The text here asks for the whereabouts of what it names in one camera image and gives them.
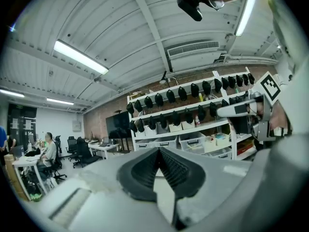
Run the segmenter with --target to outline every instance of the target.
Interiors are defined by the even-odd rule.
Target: wall
[[[73,132],[72,121],[74,120],[81,121],[81,132]],[[36,133],[40,139],[44,139],[47,132],[52,133],[54,137],[61,135],[60,140],[62,152],[66,152],[65,147],[68,147],[67,139],[69,136],[74,136],[75,138],[84,137],[83,115],[38,108],[36,117]]]
[[[240,65],[240,66],[238,65],[238,66],[224,66],[224,67],[219,67],[219,68],[218,67],[208,68],[208,69],[201,70],[201,71],[195,71],[195,72],[177,75],[175,77],[178,80],[179,85],[181,86],[181,84],[184,84],[187,82],[193,82],[195,80],[213,77],[212,71],[214,70],[218,71],[220,75],[226,75],[230,73],[245,72],[246,71],[245,67],[246,67],[245,65]],[[273,66],[256,65],[256,66],[248,66],[248,68],[256,80],[261,78],[267,71],[269,71],[272,75],[277,74],[276,69]],[[175,86],[175,85],[176,85],[175,81],[170,82],[170,86]],[[250,87],[252,86],[241,87],[240,91],[245,91]],[[149,89],[151,89],[152,91],[156,92],[156,91],[159,91],[165,88],[168,88],[167,84],[161,85],[159,84],[159,82],[155,82],[155,83],[152,83],[150,85],[140,88],[139,91],[149,92]],[[228,89],[227,92],[228,94],[231,94],[230,92],[235,92],[235,91]],[[185,102],[184,101],[176,102],[174,104],[165,103],[162,108],[158,108],[156,105],[154,105],[151,113],[158,112],[160,110],[162,111],[162,110],[171,109],[173,107],[191,104],[192,102],[196,102],[195,100],[191,99],[188,96],[188,100],[186,100]],[[95,137],[98,137],[98,138],[108,136],[107,130],[106,130],[105,119],[107,117],[115,115],[116,110],[126,111],[126,105],[127,105],[127,98],[125,95],[85,114],[84,115],[85,137],[90,138],[91,132],[93,133]],[[209,116],[209,113],[205,120],[208,120],[208,119],[213,119]]]
[[[289,75],[293,74],[289,68],[289,63],[285,56],[283,56],[279,63],[275,66],[277,73],[280,75],[280,79],[284,84],[289,83]]]
[[[7,96],[0,94],[0,125],[5,128],[6,132],[8,123],[8,111],[9,111],[8,98]]]

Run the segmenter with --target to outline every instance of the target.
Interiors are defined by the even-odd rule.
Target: desk
[[[93,149],[104,151],[106,159],[108,159],[108,154],[107,154],[108,150],[113,149],[113,148],[116,148],[117,151],[119,150],[119,144],[111,145],[107,147],[100,147],[100,144],[93,144],[93,145],[88,144],[88,147],[89,147],[89,150],[92,156],[93,156],[93,152],[92,152]]]
[[[22,156],[21,158],[19,158],[19,160],[16,160],[12,163],[12,165],[14,166],[14,169],[15,169],[15,172],[16,172],[16,175],[17,175],[17,178],[18,178],[18,181],[21,185],[21,187],[23,188],[27,198],[31,201],[31,198],[30,198],[30,195],[24,185],[24,182],[22,181],[21,177],[20,177],[20,173],[19,173],[19,170],[18,168],[19,167],[33,167],[34,168],[34,171],[35,171],[35,174],[37,175],[37,178],[39,180],[39,183],[45,193],[45,195],[47,194],[47,191],[46,191],[46,188],[43,184],[43,181],[41,179],[41,176],[39,174],[39,171],[38,171],[38,167],[37,167],[37,163],[38,163],[38,160],[39,158],[41,157],[43,151],[41,151],[41,154],[39,155],[36,155],[36,160],[33,160],[33,161],[27,161],[28,157],[25,157],[25,156]]]

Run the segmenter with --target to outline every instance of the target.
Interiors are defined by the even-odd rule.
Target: television
[[[132,137],[129,129],[129,112],[123,112],[106,118],[106,129],[110,139]]]

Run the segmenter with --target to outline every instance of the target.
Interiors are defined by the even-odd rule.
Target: fluorescent light
[[[236,30],[236,34],[235,34],[236,36],[241,36],[243,31],[245,30],[248,20],[250,18],[251,12],[254,7],[254,3],[255,3],[255,0],[247,0],[246,5],[245,5],[245,10],[242,14],[239,26]]]
[[[46,98],[46,100],[48,102],[57,102],[57,103],[62,103],[62,104],[66,104],[66,105],[74,105],[74,103],[72,102],[67,102],[67,101],[58,101],[58,100],[53,100],[53,99],[50,99],[50,98]]]
[[[108,69],[104,66],[100,65],[99,63],[95,62],[91,58],[87,57],[85,54],[81,53],[80,51],[74,49],[73,47],[65,44],[64,42],[57,40],[54,45],[54,50],[66,55],[67,57],[82,63],[85,66],[101,73],[102,75],[108,72]]]
[[[10,92],[10,91],[3,90],[3,89],[0,89],[0,92],[3,93],[3,94],[14,95],[14,96],[22,97],[22,98],[25,97],[23,94],[18,94],[18,93]]]

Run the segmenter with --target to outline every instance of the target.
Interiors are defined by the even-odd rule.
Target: brick wall
[[[271,74],[277,74],[276,69],[273,66],[266,66],[266,65],[256,65],[256,66],[250,66],[248,67],[252,75],[255,77],[256,80],[261,78],[267,71],[269,71]],[[232,73],[239,73],[239,72],[245,72],[245,65],[241,66],[223,66],[223,67],[217,67],[217,68],[208,68],[201,71],[194,71],[186,74],[180,74],[175,76],[175,78],[178,80],[179,85],[193,82],[195,80],[204,79],[208,77],[213,77],[212,71],[218,71],[219,75],[226,75],[226,74],[232,74]],[[175,86],[176,82],[173,80],[169,83],[169,85]],[[252,85],[240,87],[240,91],[245,91],[249,88],[251,88]],[[159,91],[162,89],[168,88],[167,84],[159,84],[159,82],[155,82],[152,84],[149,84],[147,86],[144,86],[140,88],[140,91],[148,91],[151,89],[152,91]],[[228,95],[234,94],[234,89],[228,89],[227,90]],[[105,119],[107,117],[115,115],[115,111],[122,110],[126,111],[126,105],[127,105],[127,95],[124,95],[114,101],[111,101],[107,104],[104,104],[97,109],[87,113],[84,115],[84,132],[85,137],[90,138],[91,132],[95,137],[101,138],[104,136],[108,136]],[[169,104],[168,102],[165,102],[164,106],[159,108],[154,104],[154,107],[152,109],[145,108],[146,113],[154,113],[158,111],[164,111],[168,109],[172,109],[179,106],[184,106],[187,104],[193,104],[199,102],[198,98],[194,98],[191,95],[188,95],[188,99],[186,101],[180,101],[179,99],[176,100],[174,104]],[[210,115],[209,112],[207,112],[207,116],[203,122],[214,120]],[[129,140],[129,148],[133,150],[132,141]]]

